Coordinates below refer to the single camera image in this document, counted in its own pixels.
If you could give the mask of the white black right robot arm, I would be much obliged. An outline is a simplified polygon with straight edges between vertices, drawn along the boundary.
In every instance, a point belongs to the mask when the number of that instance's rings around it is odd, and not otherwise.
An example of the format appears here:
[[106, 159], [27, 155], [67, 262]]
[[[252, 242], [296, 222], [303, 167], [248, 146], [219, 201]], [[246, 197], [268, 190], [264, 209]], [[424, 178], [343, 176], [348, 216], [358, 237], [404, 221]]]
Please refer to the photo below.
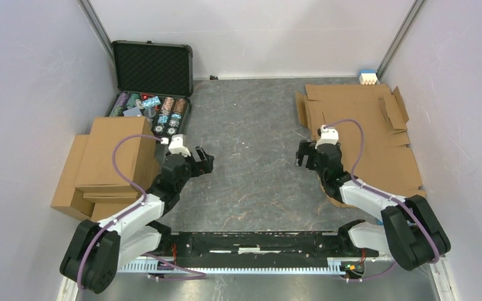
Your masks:
[[340, 143], [317, 145], [302, 140], [296, 152], [296, 165], [315, 171], [327, 197], [339, 204], [356, 207], [380, 225], [362, 219], [339, 229], [339, 251], [353, 256], [362, 248], [390, 255], [407, 271], [435, 263], [451, 251], [451, 241], [427, 199], [389, 194], [367, 185], [345, 170]]

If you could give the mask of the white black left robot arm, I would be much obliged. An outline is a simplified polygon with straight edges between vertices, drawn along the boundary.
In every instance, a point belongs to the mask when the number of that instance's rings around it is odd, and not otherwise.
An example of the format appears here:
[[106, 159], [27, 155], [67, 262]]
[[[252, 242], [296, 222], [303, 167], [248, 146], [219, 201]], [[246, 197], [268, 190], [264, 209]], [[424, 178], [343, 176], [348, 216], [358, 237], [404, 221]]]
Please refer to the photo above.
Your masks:
[[158, 219], [172, 210], [192, 177], [213, 171], [215, 158], [201, 147], [168, 152], [151, 186], [134, 203], [94, 222], [79, 223], [60, 264], [60, 274], [80, 288], [103, 292], [117, 271], [137, 257], [153, 251], [167, 254], [172, 247], [170, 228]]

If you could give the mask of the lower flat cardboard sheet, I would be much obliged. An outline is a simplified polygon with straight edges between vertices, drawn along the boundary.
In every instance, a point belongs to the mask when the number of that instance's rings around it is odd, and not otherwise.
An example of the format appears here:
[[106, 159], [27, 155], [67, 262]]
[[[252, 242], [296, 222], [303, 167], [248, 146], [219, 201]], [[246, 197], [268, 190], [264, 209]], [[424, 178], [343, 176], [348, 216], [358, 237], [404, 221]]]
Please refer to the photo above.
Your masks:
[[296, 92], [299, 122], [319, 139], [322, 125], [339, 133], [347, 171], [392, 194], [426, 196], [407, 133], [409, 116], [399, 89], [387, 85], [309, 85]]

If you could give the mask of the black poker chip case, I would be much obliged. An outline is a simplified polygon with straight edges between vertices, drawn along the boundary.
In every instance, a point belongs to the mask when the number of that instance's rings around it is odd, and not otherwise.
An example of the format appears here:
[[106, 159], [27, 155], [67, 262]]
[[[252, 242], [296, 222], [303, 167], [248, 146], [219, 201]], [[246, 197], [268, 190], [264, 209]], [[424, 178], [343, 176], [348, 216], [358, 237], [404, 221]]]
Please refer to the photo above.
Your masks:
[[119, 91], [106, 115], [141, 114], [158, 137], [184, 134], [194, 91], [192, 47], [119, 40], [112, 50]]

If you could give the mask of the white blue toy block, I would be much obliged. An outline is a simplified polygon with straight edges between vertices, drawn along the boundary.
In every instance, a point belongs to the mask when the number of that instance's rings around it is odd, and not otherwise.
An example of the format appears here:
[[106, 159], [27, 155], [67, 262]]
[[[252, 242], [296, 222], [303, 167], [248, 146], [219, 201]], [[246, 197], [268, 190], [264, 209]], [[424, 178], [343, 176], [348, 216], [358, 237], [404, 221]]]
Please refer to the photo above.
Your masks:
[[379, 83], [376, 70], [360, 70], [358, 79], [361, 85], [376, 85]]

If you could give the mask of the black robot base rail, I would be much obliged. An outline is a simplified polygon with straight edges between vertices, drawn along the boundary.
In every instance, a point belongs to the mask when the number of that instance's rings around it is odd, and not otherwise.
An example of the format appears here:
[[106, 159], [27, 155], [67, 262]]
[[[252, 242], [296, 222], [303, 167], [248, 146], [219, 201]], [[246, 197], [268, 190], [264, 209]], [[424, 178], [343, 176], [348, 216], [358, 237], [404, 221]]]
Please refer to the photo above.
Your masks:
[[178, 232], [153, 253], [184, 268], [322, 268], [328, 258], [378, 256], [335, 231]]

